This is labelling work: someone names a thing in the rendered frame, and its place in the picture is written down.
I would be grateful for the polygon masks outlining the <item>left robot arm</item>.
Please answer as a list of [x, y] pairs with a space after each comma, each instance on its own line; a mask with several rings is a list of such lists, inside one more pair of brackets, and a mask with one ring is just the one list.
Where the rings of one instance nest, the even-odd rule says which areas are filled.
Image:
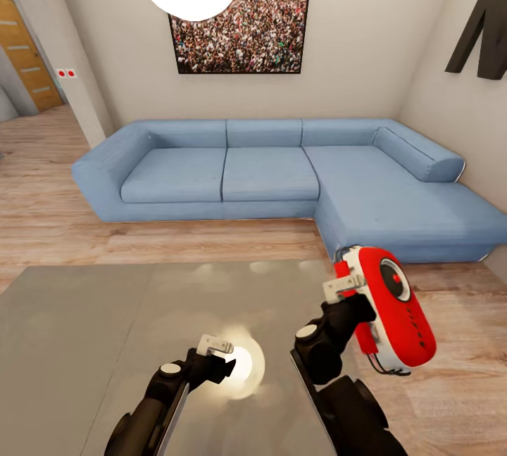
[[158, 368], [133, 414], [116, 424], [104, 456], [163, 456], [188, 393], [204, 381], [221, 383], [235, 368], [237, 358], [213, 355], [211, 350], [232, 354], [232, 343], [203, 334], [198, 348], [188, 350], [186, 361]]

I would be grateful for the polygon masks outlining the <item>radio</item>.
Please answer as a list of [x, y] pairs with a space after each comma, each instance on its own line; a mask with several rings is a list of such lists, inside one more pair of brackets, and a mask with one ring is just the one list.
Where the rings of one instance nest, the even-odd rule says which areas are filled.
[[[411, 368], [428, 364], [437, 351], [426, 316], [396, 257], [378, 247], [355, 244], [341, 249], [337, 277], [360, 275], [367, 284], [342, 294], [366, 294], [376, 320], [358, 323], [355, 330], [363, 354], [372, 357], [380, 374], [410, 376]], [[345, 252], [345, 253], [344, 253]], [[392, 367], [385, 371], [383, 366]]]

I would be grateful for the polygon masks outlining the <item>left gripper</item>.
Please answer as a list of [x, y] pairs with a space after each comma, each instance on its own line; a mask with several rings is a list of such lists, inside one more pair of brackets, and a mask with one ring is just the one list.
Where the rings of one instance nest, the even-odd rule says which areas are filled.
[[226, 362], [226, 359], [223, 357], [213, 354], [203, 356], [197, 354], [196, 351], [196, 348], [189, 349], [186, 361], [195, 361], [200, 368], [201, 377], [197, 387], [206, 380], [219, 384], [225, 377], [231, 376], [237, 363], [237, 358]]

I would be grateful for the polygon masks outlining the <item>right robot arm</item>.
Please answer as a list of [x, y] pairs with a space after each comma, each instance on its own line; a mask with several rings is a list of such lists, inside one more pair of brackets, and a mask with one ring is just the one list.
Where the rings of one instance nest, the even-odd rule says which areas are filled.
[[323, 283], [324, 315], [296, 333], [290, 356], [337, 456], [408, 456], [387, 430], [389, 423], [377, 398], [359, 378], [354, 383], [345, 375], [320, 392], [314, 387], [341, 374], [340, 355], [358, 323], [376, 320], [366, 294], [342, 294], [366, 284], [356, 274]]

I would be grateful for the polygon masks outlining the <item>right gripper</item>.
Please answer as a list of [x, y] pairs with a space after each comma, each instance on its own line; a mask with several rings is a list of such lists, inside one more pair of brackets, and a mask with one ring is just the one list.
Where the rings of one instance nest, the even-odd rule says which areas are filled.
[[342, 317], [351, 330], [351, 336], [354, 334], [358, 323], [374, 321], [377, 318], [366, 294], [357, 293], [354, 296], [346, 297], [340, 303], [328, 304], [323, 302], [320, 305], [324, 314], [334, 313]]

